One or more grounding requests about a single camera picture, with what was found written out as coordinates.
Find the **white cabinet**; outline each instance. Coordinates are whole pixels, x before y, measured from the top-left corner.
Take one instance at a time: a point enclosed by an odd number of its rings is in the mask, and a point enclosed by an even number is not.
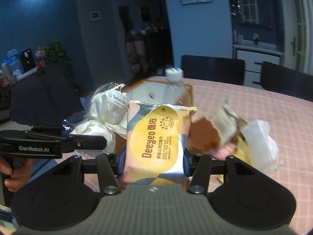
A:
[[[264,52],[236,50],[236,58],[246,62],[244,86],[260,88],[262,63],[264,61],[280,64],[281,56]]]

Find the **human hand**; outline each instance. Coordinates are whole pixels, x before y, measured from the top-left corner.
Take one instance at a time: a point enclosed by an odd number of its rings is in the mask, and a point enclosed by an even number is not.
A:
[[[13,232],[15,232],[15,230],[11,231],[3,226],[0,226],[0,234],[3,234],[3,235],[12,235]]]
[[[5,186],[8,187],[8,190],[11,192],[18,191],[21,187],[27,184],[30,179],[30,173],[32,170],[32,164],[34,159],[25,159],[24,165],[21,168],[15,168],[12,170],[10,165],[2,157],[0,158],[0,168],[1,172],[6,175],[10,175],[11,178],[4,180]]]

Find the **chair backrest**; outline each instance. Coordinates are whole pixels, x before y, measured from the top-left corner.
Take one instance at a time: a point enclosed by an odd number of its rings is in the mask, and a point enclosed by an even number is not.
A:
[[[184,55],[182,70],[185,78],[242,85],[245,77],[245,61]]]
[[[261,86],[268,91],[313,101],[313,76],[263,62]]]

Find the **label sticker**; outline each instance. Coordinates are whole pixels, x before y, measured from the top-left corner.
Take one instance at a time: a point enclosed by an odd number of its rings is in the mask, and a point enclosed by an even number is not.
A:
[[[160,106],[147,114],[134,128],[130,151],[148,169],[164,173],[178,157],[179,118],[170,107]]]
[[[19,153],[29,153],[29,154],[43,154],[43,155],[53,155],[54,148],[51,146],[18,146]]]
[[[129,100],[123,96],[119,91],[111,90],[110,95],[108,97],[108,101],[110,103],[114,103],[120,108],[124,110],[128,110],[129,108]]]

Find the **plastic bag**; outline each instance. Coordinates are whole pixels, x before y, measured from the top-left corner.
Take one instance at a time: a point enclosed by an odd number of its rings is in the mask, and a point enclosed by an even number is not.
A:
[[[259,171],[270,174],[276,167],[278,147],[269,136],[270,125],[263,120],[253,120],[241,129],[248,142],[252,166]]]
[[[130,94],[122,93],[124,84],[108,83],[99,87],[86,105],[84,121],[77,125],[71,134],[104,136],[107,146],[102,151],[84,150],[85,154],[96,157],[101,153],[115,150],[115,132],[126,138]]]
[[[184,183],[183,156],[196,107],[132,100],[127,119],[125,184]]]

